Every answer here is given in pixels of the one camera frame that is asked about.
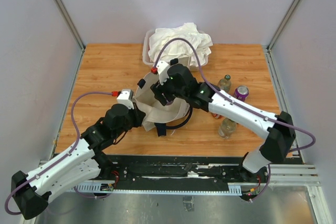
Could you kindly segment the beige canvas tote bag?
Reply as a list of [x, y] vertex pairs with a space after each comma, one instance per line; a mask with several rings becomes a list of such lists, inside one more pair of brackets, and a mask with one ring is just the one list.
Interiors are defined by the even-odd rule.
[[142, 126], [146, 131], [156, 129], [158, 136], [166, 136], [167, 130], [183, 127], [191, 118], [193, 109], [186, 101], [176, 98], [171, 105], [163, 106], [154, 98], [150, 86], [159, 82], [159, 75], [148, 73], [138, 82], [134, 95], [137, 107], [146, 114]]

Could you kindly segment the clear glass bottle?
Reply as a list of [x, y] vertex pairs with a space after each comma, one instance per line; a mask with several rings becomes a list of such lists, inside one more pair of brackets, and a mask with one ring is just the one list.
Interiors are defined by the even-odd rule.
[[229, 74], [226, 74], [224, 78], [220, 79], [217, 86], [221, 89], [224, 90], [226, 93], [229, 93], [232, 82], [231, 82], [231, 76]]
[[237, 123], [229, 118], [223, 119], [218, 129], [218, 134], [222, 138], [230, 138], [236, 131]]

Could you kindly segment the red soda can front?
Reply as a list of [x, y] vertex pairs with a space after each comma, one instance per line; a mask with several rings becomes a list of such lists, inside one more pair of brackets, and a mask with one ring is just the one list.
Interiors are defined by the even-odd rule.
[[215, 119], [221, 119], [223, 116], [220, 114], [212, 113], [213, 118]]

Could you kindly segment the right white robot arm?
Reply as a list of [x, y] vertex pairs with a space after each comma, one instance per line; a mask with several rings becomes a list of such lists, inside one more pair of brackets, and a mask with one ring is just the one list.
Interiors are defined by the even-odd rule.
[[180, 63], [171, 66], [161, 62], [151, 72], [158, 80], [150, 89], [162, 105], [182, 99], [194, 109], [231, 119], [264, 140], [258, 149], [246, 154], [238, 168], [238, 177], [242, 181], [250, 182], [261, 168], [282, 162], [290, 152], [296, 134], [287, 112], [276, 115], [262, 111], [228, 95], [207, 80], [198, 82]]

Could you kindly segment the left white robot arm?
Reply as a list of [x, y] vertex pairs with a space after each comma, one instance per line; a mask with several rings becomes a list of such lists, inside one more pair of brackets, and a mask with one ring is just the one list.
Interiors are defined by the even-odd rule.
[[9, 195], [19, 208], [17, 214], [26, 220], [35, 218], [81, 182], [96, 177], [108, 179], [112, 166], [103, 150], [117, 144], [132, 128], [140, 127], [144, 118], [145, 113], [136, 104], [129, 107], [117, 103], [65, 151], [30, 172], [17, 171], [11, 178]]

